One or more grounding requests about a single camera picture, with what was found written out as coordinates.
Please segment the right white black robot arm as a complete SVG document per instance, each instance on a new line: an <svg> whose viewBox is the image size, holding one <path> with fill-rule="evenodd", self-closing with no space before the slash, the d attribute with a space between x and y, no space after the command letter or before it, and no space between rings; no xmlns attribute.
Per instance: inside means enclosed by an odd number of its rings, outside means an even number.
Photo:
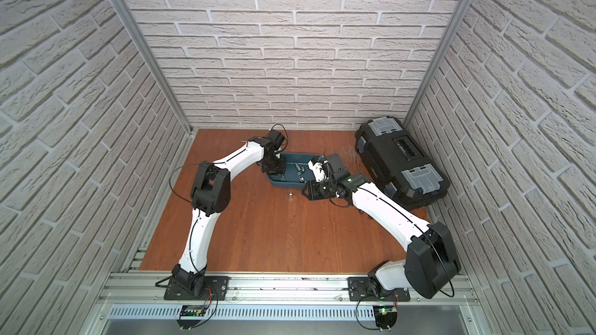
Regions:
<svg viewBox="0 0 596 335"><path fill-rule="evenodd" d="M303 195L309 200L345 199L377 221L406 252L401 261L387 261L368 274L370 294L381 299L398 288L411 288L425 299L441 293L459 274L461 263L449 228L416 217L385 195L361 173L352 174L338 154L313 156L307 163L314 179Z"/></svg>

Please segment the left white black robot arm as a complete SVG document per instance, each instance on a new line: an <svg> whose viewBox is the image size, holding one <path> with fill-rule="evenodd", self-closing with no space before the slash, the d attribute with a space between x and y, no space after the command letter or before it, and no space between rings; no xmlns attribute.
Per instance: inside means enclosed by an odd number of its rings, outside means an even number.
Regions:
<svg viewBox="0 0 596 335"><path fill-rule="evenodd" d="M281 153L287 143L285 130L271 129L265 136L253 136L226 157L198 164L187 200L192 206L189 234L170 277L174 288L193 299L214 294L206 283L207 253L217 220L231 201L231 183L253 164L258 164L267 175L284 173L286 163Z"/></svg>

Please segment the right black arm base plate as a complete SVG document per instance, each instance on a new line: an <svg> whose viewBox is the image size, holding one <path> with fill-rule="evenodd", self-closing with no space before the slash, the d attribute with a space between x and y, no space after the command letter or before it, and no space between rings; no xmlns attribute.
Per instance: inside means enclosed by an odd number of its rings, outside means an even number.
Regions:
<svg viewBox="0 0 596 335"><path fill-rule="evenodd" d="M395 288L386 290L380 284L375 283L369 277L352 276L347 278L349 300L359 301L380 301L380 302L410 302L411 296L408 288Z"/></svg>

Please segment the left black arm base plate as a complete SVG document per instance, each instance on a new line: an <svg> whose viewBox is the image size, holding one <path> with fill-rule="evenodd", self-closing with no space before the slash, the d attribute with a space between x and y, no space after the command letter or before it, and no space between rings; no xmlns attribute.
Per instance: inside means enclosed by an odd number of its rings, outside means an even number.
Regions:
<svg viewBox="0 0 596 335"><path fill-rule="evenodd" d="M209 299L222 301L226 299L229 276L207 275L189 285L181 283L173 276L165 287L164 300L170 301L200 301Z"/></svg>

